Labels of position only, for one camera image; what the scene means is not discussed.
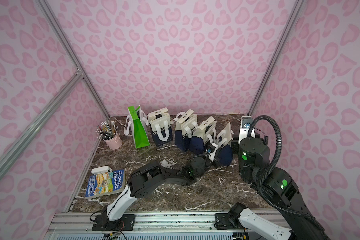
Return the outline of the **beige navy bag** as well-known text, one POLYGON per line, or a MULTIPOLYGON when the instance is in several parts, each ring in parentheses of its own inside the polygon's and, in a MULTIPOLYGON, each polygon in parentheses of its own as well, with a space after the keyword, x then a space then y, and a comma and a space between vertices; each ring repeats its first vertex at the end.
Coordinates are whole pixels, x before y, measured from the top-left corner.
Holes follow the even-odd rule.
POLYGON ((202 154, 206 147, 216 140, 216 124, 217 121, 213 117, 209 117, 203 121, 193 132, 190 140, 189 150, 195 154, 202 154))
POLYGON ((162 108, 148 114, 152 138, 157 147, 173 140, 172 121, 169 110, 162 108))
POLYGON ((227 123, 225 128, 216 137, 218 149, 215 154, 215 161, 218 167, 229 166, 232 163, 233 150, 231 141, 233 140, 233 133, 231 123, 227 123))
POLYGON ((183 152, 189 149, 194 130, 198 127, 197 114, 191 109, 180 112, 173 119, 175 124, 175 145, 183 152))

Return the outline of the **green white takeout bag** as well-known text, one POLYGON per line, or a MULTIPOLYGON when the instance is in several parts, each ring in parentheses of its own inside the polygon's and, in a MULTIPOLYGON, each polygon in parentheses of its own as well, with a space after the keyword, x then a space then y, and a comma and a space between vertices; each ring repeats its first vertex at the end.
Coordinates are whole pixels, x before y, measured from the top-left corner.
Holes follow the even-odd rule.
POLYGON ((133 137, 136 149, 150 145, 147 129, 148 125, 148 117, 141 106, 138 106, 137 108, 134 106, 128 107, 124 134, 125 136, 131 135, 133 137))

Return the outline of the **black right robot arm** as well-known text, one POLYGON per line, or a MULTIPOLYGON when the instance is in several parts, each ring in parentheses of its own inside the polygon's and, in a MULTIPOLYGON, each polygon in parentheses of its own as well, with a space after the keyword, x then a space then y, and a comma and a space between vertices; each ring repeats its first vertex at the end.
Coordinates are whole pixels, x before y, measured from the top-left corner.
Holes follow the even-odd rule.
POLYGON ((287 221, 289 227, 276 225, 255 214, 244 204, 236 203, 229 211, 230 224, 250 229, 267 240, 327 240, 324 227, 309 211, 296 182, 291 175, 276 165, 282 153, 282 134, 277 122, 270 116, 241 118, 239 132, 239 172, 245 183, 287 221), (268 137, 256 137, 255 126, 264 120, 271 124, 276 136, 274 157, 268 137))

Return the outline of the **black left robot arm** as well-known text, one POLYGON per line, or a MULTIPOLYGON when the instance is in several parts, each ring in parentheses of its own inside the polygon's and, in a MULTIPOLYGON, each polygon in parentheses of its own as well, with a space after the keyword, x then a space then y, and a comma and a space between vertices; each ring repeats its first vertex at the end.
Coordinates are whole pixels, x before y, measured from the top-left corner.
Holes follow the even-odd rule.
POLYGON ((163 184, 175 184, 181 187, 194 184, 212 167, 213 163, 211 154, 201 154, 190 158, 190 162, 180 170, 165 168, 157 161, 140 167, 132 173, 118 198, 103 209, 102 219, 107 222, 120 220, 137 199, 150 195, 163 184))

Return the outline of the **pink pencil cup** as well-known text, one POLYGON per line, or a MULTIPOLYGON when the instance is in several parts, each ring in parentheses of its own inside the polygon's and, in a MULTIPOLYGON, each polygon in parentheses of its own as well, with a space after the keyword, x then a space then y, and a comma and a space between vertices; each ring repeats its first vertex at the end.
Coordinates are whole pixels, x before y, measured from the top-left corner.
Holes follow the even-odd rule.
POLYGON ((123 144, 114 121, 101 122, 96 133, 97 139, 103 140, 111 150, 118 150, 123 144))

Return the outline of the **white small box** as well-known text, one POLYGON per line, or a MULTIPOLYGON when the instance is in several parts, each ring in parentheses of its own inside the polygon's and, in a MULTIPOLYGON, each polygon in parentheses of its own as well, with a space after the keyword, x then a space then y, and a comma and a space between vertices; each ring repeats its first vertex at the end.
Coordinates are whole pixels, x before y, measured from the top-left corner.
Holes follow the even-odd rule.
POLYGON ((91 173, 93 175, 99 175, 99 174, 108 173, 110 171, 112 171, 112 169, 109 166, 103 166, 103 167, 98 167, 98 168, 92 169, 91 173))

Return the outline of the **illustrated paperback book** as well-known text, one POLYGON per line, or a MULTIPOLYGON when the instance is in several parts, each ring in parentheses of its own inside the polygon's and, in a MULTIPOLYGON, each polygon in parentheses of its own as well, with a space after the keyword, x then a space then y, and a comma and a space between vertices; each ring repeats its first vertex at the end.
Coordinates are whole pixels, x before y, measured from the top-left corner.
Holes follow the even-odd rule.
POLYGON ((85 198, 93 199, 120 193, 125 188, 125 170, 110 171, 91 175, 88 180, 85 198))

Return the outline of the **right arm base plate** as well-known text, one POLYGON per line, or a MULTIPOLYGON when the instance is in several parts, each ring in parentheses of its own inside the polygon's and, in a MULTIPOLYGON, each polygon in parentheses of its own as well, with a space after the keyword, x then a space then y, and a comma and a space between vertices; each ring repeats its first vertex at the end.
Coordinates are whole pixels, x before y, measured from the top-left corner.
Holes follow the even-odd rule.
POLYGON ((217 213, 215 214, 214 227, 217 230, 246 230, 239 221, 240 216, 239 213, 232 211, 228 213, 217 213))

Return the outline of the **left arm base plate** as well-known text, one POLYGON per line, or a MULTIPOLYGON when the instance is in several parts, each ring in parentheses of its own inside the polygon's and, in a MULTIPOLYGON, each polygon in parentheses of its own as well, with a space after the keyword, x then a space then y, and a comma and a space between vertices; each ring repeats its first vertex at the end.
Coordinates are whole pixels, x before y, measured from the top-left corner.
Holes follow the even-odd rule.
POLYGON ((92 231, 97 232, 116 232, 116 231, 132 231, 135 225, 136 215, 123 215, 116 221, 105 221, 101 215, 96 215, 93 222, 92 231))

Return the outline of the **aluminium frame rail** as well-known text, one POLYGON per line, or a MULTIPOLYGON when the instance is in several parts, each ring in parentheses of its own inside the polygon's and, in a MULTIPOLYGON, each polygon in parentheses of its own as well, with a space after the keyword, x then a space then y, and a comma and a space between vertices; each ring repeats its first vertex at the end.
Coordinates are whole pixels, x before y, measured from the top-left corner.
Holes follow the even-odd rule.
POLYGON ((50 120, 76 85, 83 79, 81 71, 77 71, 70 81, 54 96, 37 117, 22 132, 19 138, 8 148, 0 158, 0 181, 14 165, 15 161, 33 141, 40 130, 50 120))

